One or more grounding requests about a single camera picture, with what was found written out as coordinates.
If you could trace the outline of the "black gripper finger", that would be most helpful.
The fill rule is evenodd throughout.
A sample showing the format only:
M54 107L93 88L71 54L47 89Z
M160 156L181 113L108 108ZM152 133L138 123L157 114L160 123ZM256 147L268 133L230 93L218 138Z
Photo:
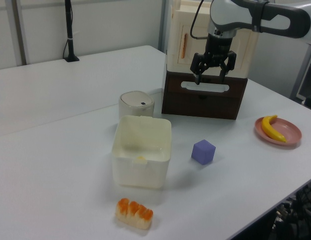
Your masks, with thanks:
M236 62L236 53L233 51L229 51L227 54L223 55L222 60L220 61L220 80L221 82L224 81L225 76L228 74L229 71L234 70Z
M193 56L190 70L193 72L195 77L195 83L199 85L201 82L202 73L207 70L205 55L201 55L196 52Z

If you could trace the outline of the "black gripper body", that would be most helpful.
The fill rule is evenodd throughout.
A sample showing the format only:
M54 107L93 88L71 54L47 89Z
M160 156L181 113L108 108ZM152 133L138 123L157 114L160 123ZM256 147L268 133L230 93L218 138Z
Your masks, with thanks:
M205 46L206 66L208 68L219 67L223 55L230 51L233 38L217 37L213 34L208 34L208 39Z

